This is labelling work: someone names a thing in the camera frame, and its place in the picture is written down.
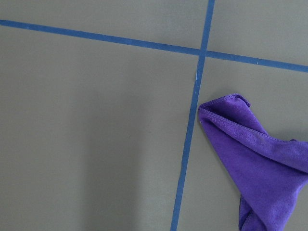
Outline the purple microfiber towel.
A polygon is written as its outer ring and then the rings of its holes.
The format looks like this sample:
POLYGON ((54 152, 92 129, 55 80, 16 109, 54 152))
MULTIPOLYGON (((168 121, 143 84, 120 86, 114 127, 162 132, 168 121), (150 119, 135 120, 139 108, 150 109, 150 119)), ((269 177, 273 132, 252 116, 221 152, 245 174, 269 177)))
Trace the purple microfiber towel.
POLYGON ((199 106, 198 118, 241 197, 239 230, 282 231, 308 182, 308 144, 270 136, 240 94, 199 106))

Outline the blue tape strip lengthwise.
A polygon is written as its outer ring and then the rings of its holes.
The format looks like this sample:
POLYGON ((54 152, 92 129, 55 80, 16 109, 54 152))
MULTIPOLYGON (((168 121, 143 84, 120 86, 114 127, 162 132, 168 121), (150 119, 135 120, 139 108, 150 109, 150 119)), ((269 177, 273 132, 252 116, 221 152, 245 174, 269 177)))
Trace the blue tape strip lengthwise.
POLYGON ((192 92, 192 100, 191 100, 191 105, 190 105, 188 124, 187 124, 185 141, 184 141, 184 146, 183 146, 180 174, 179 174, 175 202, 174 202, 173 213, 172 213, 172 219, 171 219, 171 224, 170 224, 171 231, 176 231, 178 229, 181 203, 182 203, 182 198, 184 194, 186 173, 187 173, 187 167, 188 167, 189 156, 190 156, 194 123, 195 123, 195 118, 196 118, 197 104, 199 100, 199 92, 200 92, 203 70, 204 70, 204 65, 205 65, 205 60, 206 60, 206 52, 207 52, 207 46, 208 46, 208 41, 209 41, 212 17, 214 13, 214 7, 215 7, 215 1, 214 0, 208 1, 206 15, 205 15, 204 29, 203 29, 203 34, 202 34, 202 41, 200 45, 200 52, 199 52, 198 63, 197 63, 197 68, 196 68, 195 81, 194 81, 193 92, 192 92))

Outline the blue tape strip crosswise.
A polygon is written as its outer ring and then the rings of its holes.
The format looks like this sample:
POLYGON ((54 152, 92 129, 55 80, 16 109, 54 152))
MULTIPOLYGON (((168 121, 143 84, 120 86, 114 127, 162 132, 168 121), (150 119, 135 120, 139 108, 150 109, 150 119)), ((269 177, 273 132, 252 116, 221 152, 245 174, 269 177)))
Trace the blue tape strip crosswise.
POLYGON ((189 54, 189 55, 195 55, 195 56, 202 55, 204 57, 209 57, 209 58, 214 58, 214 59, 234 61, 234 62, 240 62, 240 63, 246 63, 246 64, 254 64, 254 65, 260 65, 260 66, 266 66, 266 67, 274 67, 278 69, 285 69, 285 70, 291 70, 291 71, 297 71, 297 72, 303 72, 303 73, 306 73, 308 71, 308 67, 306 65, 292 64, 292 63, 286 63, 286 62, 280 62, 280 61, 274 61, 274 60, 268 60, 268 59, 260 59, 260 58, 250 57, 250 56, 229 54, 229 53, 223 53, 223 52, 218 52, 218 51, 210 51, 207 49, 208 34, 206 34, 203 37, 200 48, 196 49, 196 48, 176 46, 176 45, 170 45, 170 44, 164 44, 164 43, 156 43, 156 42, 144 41, 144 40, 138 40, 138 39, 131 39, 131 38, 117 37, 117 36, 78 31, 78 30, 72 30, 72 29, 65 29, 65 28, 59 28, 59 27, 53 27, 53 26, 28 24, 28 23, 10 21, 10 20, 1 20, 0 25, 6 26, 6 27, 18 28, 18 29, 39 31, 39 32, 52 33, 52 34, 58 34, 58 35, 64 35, 64 36, 91 39, 91 40, 98 40, 98 41, 123 44, 123 45, 135 46, 135 47, 144 47, 144 48, 154 49, 154 50, 169 51, 169 52, 189 54))

